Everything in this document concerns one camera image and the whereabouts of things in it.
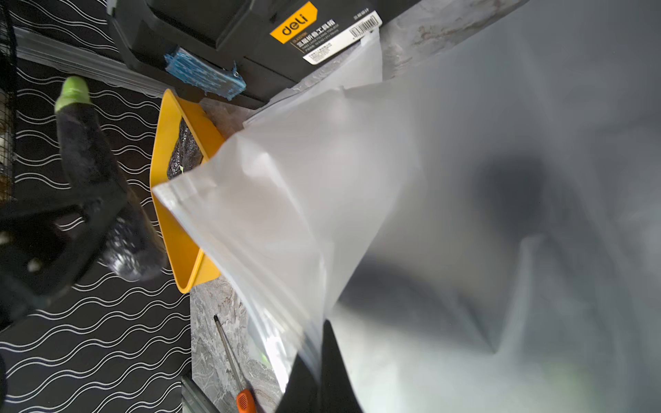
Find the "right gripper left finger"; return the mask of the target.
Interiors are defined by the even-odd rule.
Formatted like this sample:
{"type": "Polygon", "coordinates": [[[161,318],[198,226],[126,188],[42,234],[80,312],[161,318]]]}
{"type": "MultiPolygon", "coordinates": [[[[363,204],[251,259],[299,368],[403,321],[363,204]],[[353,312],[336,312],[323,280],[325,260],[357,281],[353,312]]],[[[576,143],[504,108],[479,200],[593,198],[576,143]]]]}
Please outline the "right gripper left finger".
{"type": "Polygon", "coordinates": [[[318,383],[299,356],[296,356],[286,390],[275,412],[319,412],[318,383]]]}

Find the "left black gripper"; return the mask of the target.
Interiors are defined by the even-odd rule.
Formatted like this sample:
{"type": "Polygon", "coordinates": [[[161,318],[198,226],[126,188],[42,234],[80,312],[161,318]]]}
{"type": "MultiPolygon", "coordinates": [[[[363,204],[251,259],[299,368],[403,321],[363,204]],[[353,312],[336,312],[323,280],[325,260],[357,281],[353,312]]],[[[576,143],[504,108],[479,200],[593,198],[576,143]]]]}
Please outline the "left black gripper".
{"type": "Polygon", "coordinates": [[[1,205],[1,324],[12,325],[66,295],[105,245],[127,195],[113,183],[8,201],[1,205]],[[83,232],[70,239],[60,217],[92,206],[83,232]]]}

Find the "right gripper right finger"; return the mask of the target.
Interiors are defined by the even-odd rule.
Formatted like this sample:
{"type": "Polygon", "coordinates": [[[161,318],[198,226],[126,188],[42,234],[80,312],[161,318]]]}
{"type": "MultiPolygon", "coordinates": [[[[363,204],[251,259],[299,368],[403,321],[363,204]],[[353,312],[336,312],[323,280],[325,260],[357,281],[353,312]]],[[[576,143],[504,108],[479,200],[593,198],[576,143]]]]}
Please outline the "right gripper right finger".
{"type": "Polygon", "coordinates": [[[321,355],[319,412],[363,413],[350,383],[344,359],[329,320],[324,323],[321,355]]]}

